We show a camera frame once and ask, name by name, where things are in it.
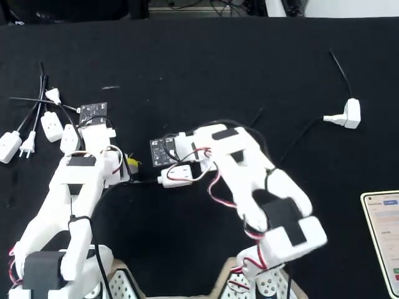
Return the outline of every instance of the power adapter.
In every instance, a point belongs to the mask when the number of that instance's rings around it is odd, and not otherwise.
[[[8,164],[18,151],[22,140],[18,131],[6,132],[0,138],[0,162]]]
[[[80,143],[74,127],[68,123],[65,125],[64,134],[62,134],[60,150],[67,154],[79,149]]]
[[[42,123],[44,134],[50,142],[55,142],[62,138],[64,128],[62,127],[56,112],[45,112],[40,121]]]
[[[162,184],[165,188],[175,188],[191,185],[192,181],[178,181],[168,178],[168,172],[171,177],[181,179],[193,179],[193,173],[189,165],[176,166],[169,171],[169,168],[162,169],[161,176],[158,177],[158,183]]]

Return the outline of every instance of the phone screen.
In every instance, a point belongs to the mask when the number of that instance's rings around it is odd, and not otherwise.
[[[386,282],[391,293],[399,298],[399,193],[366,194],[362,200]]]

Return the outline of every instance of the white power adapter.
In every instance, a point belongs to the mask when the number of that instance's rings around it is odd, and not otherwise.
[[[45,112],[40,121],[42,123],[44,134],[50,142],[55,142],[62,138],[64,128],[62,127],[56,112]]]
[[[158,177],[158,183],[165,188],[175,188],[191,185],[191,181],[175,181],[168,178],[169,168],[162,169],[161,176]],[[169,171],[169,175],[174,178],[193,179],[193,173],[189,165],[175,166]]]
[[[8,164],[18,151],[22,140],[18,131],[6,132],[0,138],[0,162]]]
[[[324,121],[335,123],[340,126],[344,126],[348,129],[356,129],[359,126],[362,116],[360,114],[360,102],[355,98],[350,98],[344,107],[343,114],[337,115],[325,115],[323,116]]]
[[[74,127],[68,123],[65,125],[64,134],[62,134],[60,150],[67,154],[76,151],[80,146],[79,139],[76,135]]]

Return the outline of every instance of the white wire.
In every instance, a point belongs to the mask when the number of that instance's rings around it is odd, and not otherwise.
[[[119,155],[120,155],[120,158],[119,158],[119,165],[118,165],[118,167],[117,167],[116,169],[114,169],[114,170],[112,171],[112,174],[113,174],[113,173],[116,173],[116,172],[122,167],[122,163],[123,163],[123,153],[122,153],[122,151],[120,150],[120,148],[119,148],[118,146],[116,146],[116,145],[107,145],[107,146],[101,151],[101,153],[104,152],[104,151],[108,151],[108,148],[113,148],[113,149],[117,150],[117,151],[119,152]]]

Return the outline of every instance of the smartphone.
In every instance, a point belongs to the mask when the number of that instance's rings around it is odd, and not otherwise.
[[[368,228],[391,298],[399,298],[399,191],[361,195]]]

